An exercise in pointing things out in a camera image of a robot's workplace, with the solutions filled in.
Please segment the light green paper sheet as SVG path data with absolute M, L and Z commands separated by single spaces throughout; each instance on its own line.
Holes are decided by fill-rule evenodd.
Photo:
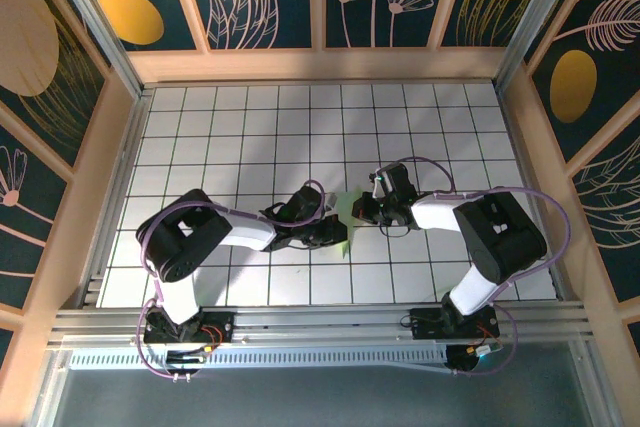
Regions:
M 361 198 L 362 194 L 363 189 L 360 186 L 356 186 L 354 190 L 336 194 L 334 210 L 338 214 L 339 221 L 347 227 L 347 240 L 338 245 L 343 259 L 350 253 L 357 222 L 357 219 L 352 215 L 353 204 Z

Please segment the black round connector hub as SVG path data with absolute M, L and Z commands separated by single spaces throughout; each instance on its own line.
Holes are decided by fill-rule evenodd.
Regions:
M 164 367 L 172 381 L 190 382 L 192 377 L 202 370 L 207 359 L 204 349 L 168 350 L 165 354 Z
M 497 344 L 492 345 L 462 345 L 454 344 L 447 345 L 445 348 L 445 363 L 444 365 L 450 369 L 454 375 L 466 375 L 467 377 L 480 377 L 488 376 L 498 373 L 501 368 L 494 367 L 490 370 L 477 369 L 480 360 L 488 355 L 500 352 L 502 347 Z

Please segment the long aluminium mounting rail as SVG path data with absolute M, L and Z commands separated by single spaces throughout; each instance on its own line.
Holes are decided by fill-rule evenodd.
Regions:
M 413 342 L 411 304 L 288 307 L 209 307 L 231 333 L 228 347 L 332 347 L 408 345 Z M 54 320 L 46 347 L 131 347 L 139 319 L 136 308 L 62 310 Z M 579 301 L 507 301 L 467 321 L 448 342 L 472 338 L 521 342 L 565 342 L 593 339 L 586 310 Z

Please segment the aluminium table side rail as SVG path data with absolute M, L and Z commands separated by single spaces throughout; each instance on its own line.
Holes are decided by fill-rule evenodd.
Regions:
M 514 80 L 499 100 L 524 186 L 549 197 L 522 196 L 546 239 L 548 253 L 526 270 L 516 286 L 527 300 L 570 300 L 573 294 L 566 279 L 563 255 L 571 228 L 562 199 L 559 148 L 538 94 L 527 78 Z
M 62 310 L 95 308 L 118 236 L 120 216 L 132 179 L 135 157 L 147 122 L 155 90 L 144 89 L 132 104 L 79 285 Z

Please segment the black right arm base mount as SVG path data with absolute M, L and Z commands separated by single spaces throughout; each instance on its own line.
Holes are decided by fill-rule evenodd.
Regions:
M 414 308 L 408 314 L 408 327 L 414 340 L 476 340 L 485 333 L 500 336 L 496 311 L 490 306 L 468 316 L 449 305 Z

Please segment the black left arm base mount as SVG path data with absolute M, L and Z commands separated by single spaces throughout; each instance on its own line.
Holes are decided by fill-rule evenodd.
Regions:
M 143 340 L 147 344 L 230 343 L 234 329 L 232 312 L 200 311 L 178 324 L 162 309 L 154 308 L 145 321 Z

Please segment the aluminium corner post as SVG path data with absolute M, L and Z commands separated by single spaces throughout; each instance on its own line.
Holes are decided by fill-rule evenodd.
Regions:
M 531 0 L 528 4 L 493 79 L 494 88 L 499 99 L 504 97 L 513 76 L 522 64 L 526 52 L 557 1 Z
M 73 0 L 94 34 L 98 45 L 111 62 L 119 78 L 135 100 L 141 98 L 144 84 L 136 73 L 127 52 L 117 37 L 98 0 Z

